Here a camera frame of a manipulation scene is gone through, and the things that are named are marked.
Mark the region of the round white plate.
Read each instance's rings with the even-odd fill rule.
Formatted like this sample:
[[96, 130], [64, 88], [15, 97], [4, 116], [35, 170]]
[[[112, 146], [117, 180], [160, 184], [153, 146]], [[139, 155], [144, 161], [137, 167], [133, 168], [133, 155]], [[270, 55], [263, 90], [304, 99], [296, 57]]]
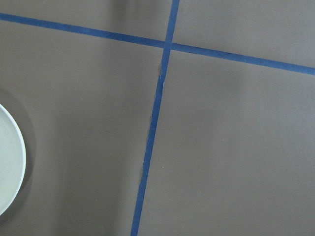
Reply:
[[26, 147], [21, 130], [4, 107], [0, 107], [0, 213], [14, 201], [26, 170]]

